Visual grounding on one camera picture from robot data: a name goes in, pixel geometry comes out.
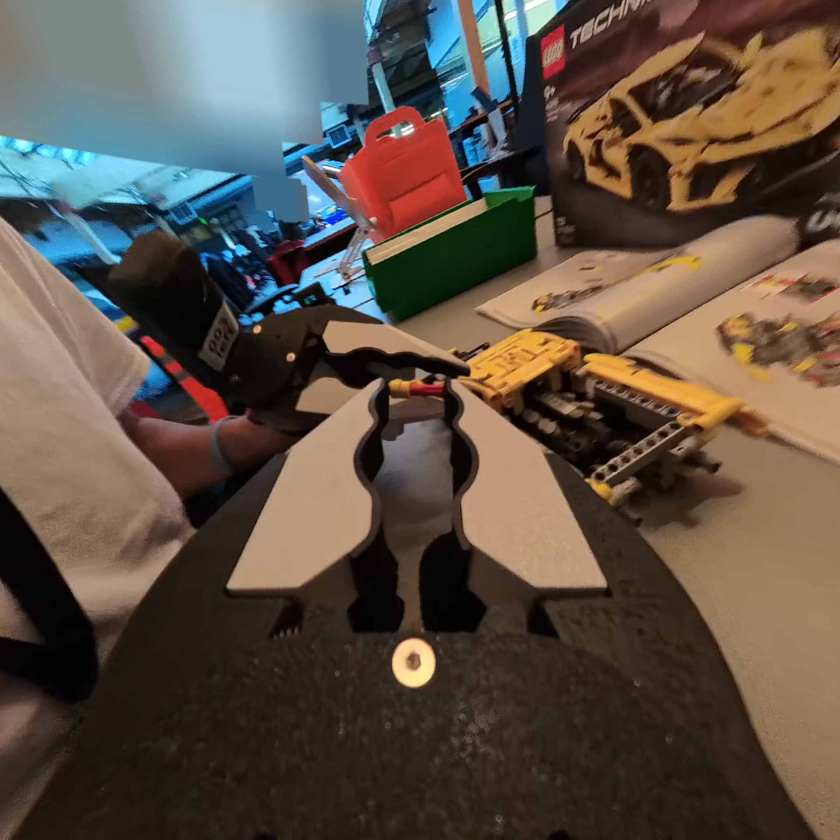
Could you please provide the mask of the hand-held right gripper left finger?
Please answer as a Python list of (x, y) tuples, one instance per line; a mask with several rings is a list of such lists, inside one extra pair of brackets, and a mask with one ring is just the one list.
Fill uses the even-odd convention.
[(375, 380), (289, 449), (229, 595), (328, 607), (355, 632), (399, 629), (404, 602), (375, 488), (389, 415), (388, 385)]

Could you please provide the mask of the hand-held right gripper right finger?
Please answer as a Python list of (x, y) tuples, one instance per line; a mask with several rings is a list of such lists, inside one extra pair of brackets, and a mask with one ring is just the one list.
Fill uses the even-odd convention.
[(550, 457), (461, 381), (443, 388), (451, 432), (451, 529), (425, 550), (428, 632), (475, 632), (492, 612), (554, 632), (547, 604), (607, 595), (608, 583)]

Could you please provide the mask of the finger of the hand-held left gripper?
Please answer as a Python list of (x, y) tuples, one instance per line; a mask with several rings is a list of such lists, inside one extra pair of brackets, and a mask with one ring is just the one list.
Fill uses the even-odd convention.
[(352, 387), (337, 378), (319, 378), (308, 383), (300, 392), (296, 412), (330, 416), (361, 394), (366, 386)]
[(469, 364), (458, 356), (379, 322), (332, 320), (322, 341), (325, 361), (344, 379), (385, 377), (398, 371), (448, 378), (470, 373)]

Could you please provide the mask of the yellow brick toy car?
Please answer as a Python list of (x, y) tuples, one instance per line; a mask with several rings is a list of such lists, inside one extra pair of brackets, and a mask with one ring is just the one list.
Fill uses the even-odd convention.
[(720, 427), (769, 436), (741, 401), (655, 373), (635, 361), (524, 329), (495, 344), (450, 353), (470, 369), (464, 386), (549, 454), (569, 463), (611, 508), (638, 525), (632, 499), (665, 494), (720, 463), (705, 448)]

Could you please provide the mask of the person's left hand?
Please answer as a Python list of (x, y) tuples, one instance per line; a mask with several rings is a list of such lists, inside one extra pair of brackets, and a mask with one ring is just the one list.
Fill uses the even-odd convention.
[(249, 415), (238, 416), (227, 431), (230, 448), (236, 452), (238, 472), (264, 464), (284, 454), (297, 439), (273, 427), (255, 423)]

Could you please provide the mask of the orange traffic cone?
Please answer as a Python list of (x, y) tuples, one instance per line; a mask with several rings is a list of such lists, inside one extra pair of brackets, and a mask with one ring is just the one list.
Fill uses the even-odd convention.
[(133, 398), (133, 406), (142, 416), (205, 425), (229, 415), (223, 399), (200, 384), (161, 344), (139, 330), (129, 336), (150, 362)]

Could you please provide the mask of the red office chair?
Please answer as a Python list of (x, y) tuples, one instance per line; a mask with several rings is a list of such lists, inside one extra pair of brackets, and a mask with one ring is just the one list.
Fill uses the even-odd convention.
[(305, 269), (312, 265), (303, 239), (283, 240), (268, 258), (268, 270), (279, 287), (296, 286)]

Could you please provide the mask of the blue wristband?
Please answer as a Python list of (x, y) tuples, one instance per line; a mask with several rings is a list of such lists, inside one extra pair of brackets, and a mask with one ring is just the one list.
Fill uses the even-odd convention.
[(215, 468), (225, 478), (234, 476), (238, 472), (236, 452), (230, 448), (227, 431), (236, 416), (225, 416), (210, 426), (209, 453)]

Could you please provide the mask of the green plastic bin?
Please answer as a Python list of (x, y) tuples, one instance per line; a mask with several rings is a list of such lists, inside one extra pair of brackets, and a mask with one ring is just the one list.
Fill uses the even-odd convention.
[(489, 192), (367, 248), (379, 309), (405, 321), (535, 259), (534, 187)]

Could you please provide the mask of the orange container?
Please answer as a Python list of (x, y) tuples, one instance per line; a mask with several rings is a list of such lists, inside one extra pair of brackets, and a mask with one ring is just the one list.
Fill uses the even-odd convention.
[(427, 122), (411, 107), (370, 123), (339, 182), (374, 222), (375, 245), (468, 200), (444, 121)]

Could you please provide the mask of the open instruction booklet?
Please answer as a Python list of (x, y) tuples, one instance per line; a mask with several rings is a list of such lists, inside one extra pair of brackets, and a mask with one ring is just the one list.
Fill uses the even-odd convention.
[(580, 252), (476, 312), (733, 397), (838, 463), (838, 281), (838, 238), (753, 216), (670, 250)]

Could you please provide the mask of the toy car set box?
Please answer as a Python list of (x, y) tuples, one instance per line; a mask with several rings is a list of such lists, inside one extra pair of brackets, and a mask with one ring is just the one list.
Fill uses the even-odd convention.
[(838, 236), (838, 1), (569, 2), (533, 40), (557, 245)]

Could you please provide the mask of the wooden post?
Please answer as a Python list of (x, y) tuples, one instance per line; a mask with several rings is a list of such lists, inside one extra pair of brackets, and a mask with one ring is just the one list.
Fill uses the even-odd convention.
[(472, 1), (454, 1), (460, 37), (466, 54), (466, 65), (474, 88), (490, 94), (487, 65)]

